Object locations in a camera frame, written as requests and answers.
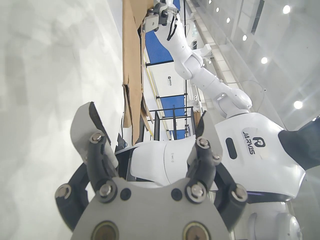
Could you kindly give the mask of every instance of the jarvis logo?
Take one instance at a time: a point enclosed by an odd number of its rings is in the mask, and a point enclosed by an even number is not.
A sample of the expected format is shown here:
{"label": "jarvis logo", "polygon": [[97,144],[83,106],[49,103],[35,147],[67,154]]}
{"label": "jarvis logo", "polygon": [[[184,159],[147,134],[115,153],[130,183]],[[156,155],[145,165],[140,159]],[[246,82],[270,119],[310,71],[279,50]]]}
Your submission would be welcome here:
{"label": "jarvis logo", "polygon": [[254,137],[254,138],[251,138],[250,135],[248,134],[248,132],[242,132],[242,135],[243,135],[243,138],[245,139],[246,141],[246,144],[248,146],[248,149],[249,149],[249,153],[251,155],[253,154],[256,154],[255,153],[255,149],[254,149],[254,146],[253,146],[253,142],[256,141],[254,143],[254,145],[257,147],[257,148],[263,148],[266,146],[266,143],[265,141],[263,140],[262,137]]}
{"label": "jarvis logo", "polygon": [[251,141],[251,138],[249,136],[249,134],[245,133],[245,132],[242,132],[243,134],[243,137],[247,143],[247,146],[248,146],[248,149],[249,149],[249,152],[251,155],[255,154],[255,150],[254,150],[254,147],[252,145],[252,141]]}
{"label": "jarvis logo", "polygon": [[266,143],[264,142],[262,137],[254,137],[252,140],[255,140],[257,142],[254,143],[254,145],[258,148],[264,148],[266,146]]}

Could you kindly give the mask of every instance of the cardboard sheet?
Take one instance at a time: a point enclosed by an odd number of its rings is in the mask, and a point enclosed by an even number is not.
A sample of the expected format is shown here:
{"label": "cardboard sheet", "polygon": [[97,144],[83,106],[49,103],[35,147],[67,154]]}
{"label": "cardboard sheet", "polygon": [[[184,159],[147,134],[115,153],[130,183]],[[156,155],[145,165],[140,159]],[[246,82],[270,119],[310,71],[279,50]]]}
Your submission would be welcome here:
{"label": "cardboard sheet", "polygon": [[125,109],[123,126],[132,126],[132,143],[139,137],[140,116],[145,127],[150,129],[147,116],[151,114],[143,97],[143,52],[145,33],[138,34],[147,10],[153,7],[153,0],[123,0],[122,3],[122,60]]}

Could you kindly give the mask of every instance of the bolt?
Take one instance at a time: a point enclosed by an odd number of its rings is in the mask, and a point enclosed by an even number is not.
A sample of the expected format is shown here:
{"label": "bolt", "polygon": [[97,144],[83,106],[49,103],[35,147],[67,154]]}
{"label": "bolt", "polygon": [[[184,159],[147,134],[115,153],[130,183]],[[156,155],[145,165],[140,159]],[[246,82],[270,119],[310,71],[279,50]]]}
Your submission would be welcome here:
{"label": "bolt", "polygon": [[99,194],[101,197],[105,198],[111,193],[111,186],[109,184],[103,184],[99,189]]}
{"label": "bolt", "polygon": [[216,154],[214,154],[212,157],[213,157],[214,160],[219,160],[220,159],[220,157],[218,155],[216,155]]}
{"label": "bolt", "polygon": [[58,197],[65,197],[68,194],[68,189],[66,187],[61,187],[58,191],[57,191],[57,196]]}
{"label": "bolt", "polygon": [[195,197],[201,197],[203,195],[203,189],[198,184],[194,184],[191,187],[191,193]]}
{"label": "bolt", "polygon": [[64,199],[68,199],[71,194],[71,186],[69,184],[62,184],[56,191],[55,197],[60,198],[64,197]]}
{"label": "bolt", "polygon": [[102,135],[100,133],[95,133],[91,136],[93,141],[100,141]]}
{"label": "bolt", "polygon": [[208,140],[207,139],[205,139],[205,138],[201,138],[200,140],[199,140],[199,142],[200,142],[200,145],[202,145],[203,147],[205,147],[205,146],[207,146],[209,143],[208,143]]}
{"label": "bolt", "polygon": [[236,189],[232,193],[233,197],[236,198],[238,201],[241,201],[241,202],[246,201],[247,198],[248,198],[248,194],[247,194],[246,189],[240,184],[237,184],[236,186],[237,186]]}

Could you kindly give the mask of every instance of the brand label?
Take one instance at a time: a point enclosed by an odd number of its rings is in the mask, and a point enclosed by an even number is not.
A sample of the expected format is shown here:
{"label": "brand label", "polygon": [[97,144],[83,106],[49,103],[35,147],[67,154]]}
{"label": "brand label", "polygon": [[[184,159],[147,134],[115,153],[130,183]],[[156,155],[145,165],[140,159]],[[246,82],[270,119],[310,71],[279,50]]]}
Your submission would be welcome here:
{"label": "brand label", "polygon": [[256,154],[256,148],[264,148],[266,146],[264,139],[256,136],[257,131],[256,128],[245,128],[242,130],[243,139],[251,155]]}
{"label": "brand label", "polygon": [[168,76],[168,85],[169,85],[169,86],[172,85],[172,83],[171,83],[171,77],[170,77],[170,76]]}

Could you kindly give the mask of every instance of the ceiling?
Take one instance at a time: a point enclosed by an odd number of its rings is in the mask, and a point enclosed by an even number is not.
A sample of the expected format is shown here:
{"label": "ceiling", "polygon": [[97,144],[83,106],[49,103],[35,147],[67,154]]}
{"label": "ceiling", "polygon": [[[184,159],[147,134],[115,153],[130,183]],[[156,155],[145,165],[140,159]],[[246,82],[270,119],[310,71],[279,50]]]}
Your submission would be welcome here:
{"label": "ceiling", "polygon": [[[320,114],[320,0],[195,1],[234,75],[261,85],[241,83],[255,111],[288,130]],[[295,101],[303,102],[300,110]]]}

